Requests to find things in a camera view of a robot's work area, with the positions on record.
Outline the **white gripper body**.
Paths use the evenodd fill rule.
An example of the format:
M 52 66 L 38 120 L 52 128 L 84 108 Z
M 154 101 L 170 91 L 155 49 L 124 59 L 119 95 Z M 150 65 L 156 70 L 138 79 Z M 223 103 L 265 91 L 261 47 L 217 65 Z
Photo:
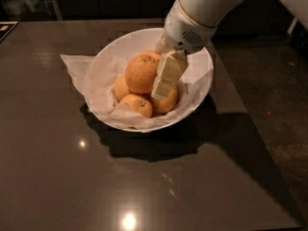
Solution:
M 206 45 L 215 31 L 190 18 L 180 0 L 176 0 L 166 18 L 163 39 L 169 48 L 194 54 Z

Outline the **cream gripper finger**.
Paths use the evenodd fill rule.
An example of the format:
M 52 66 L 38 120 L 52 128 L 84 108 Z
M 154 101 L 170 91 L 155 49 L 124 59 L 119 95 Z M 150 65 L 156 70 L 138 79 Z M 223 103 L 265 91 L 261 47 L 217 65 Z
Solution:
M 171 89 L 179 82 L 189 65 L 184 50 L 171 50 L 159 61 L 151 96 L 158 100 L 165 99 Z
M 158 40 L 158 42 L 156 43 L 155 48 L 154 48 L 155 53 L 158 54 L 158 55 L 166 54 L 166 53 L 168 53 L 170 50 L 171 50 L 171 47 L 169 47 L 169 46 L 166 44 L 164 38 L 160 38 L 160 39 Z

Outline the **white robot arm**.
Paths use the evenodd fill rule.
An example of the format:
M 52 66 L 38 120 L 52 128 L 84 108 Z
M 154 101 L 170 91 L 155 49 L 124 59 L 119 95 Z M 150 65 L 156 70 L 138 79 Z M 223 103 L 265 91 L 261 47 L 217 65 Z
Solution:
M 188 56 L 206 46 L 223 18 L 244 0 L 176 0 L 155 52 L 160 54 L 151 96 L 163 99 L 188 66 Z M 278 0 L 308 29 L 308 0 Z

